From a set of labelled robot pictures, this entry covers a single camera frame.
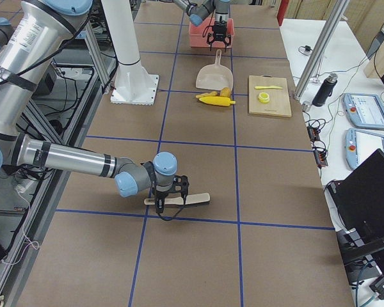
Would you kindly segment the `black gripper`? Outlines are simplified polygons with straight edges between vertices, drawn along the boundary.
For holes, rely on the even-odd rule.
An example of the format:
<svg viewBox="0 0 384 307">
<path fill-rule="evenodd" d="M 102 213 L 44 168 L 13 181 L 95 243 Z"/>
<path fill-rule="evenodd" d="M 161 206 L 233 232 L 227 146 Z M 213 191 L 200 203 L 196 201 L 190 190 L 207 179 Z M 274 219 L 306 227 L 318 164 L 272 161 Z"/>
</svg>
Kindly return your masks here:
<svg viewBox="0 0 384 307">
<path fill-rule="evenodd" d="M 206 26 L 205 37 L 210 51 L 212 51 L 214 42 L 223 42 L 225 45 L 224 51 L 228 52 L 230 49 L 231 35 L 227 33 L 227 26 L 228 23 L 226 20 L 215 21 L 214 24 L 209 22 L 209 25 Z"/>
<path fill-rule="evenodd" d="M 161 215 L 164 211 L 164 200 L 169 194 L 179 193 L 182 198 L 182 204 L 185 205 L 189 194 L 189 180 L 185 175 L 175 175 L 171 184 L 168 187 L 155 185 L 152 188 L 152 193 L 155 197 L 156 213 Z"/>
</svg>

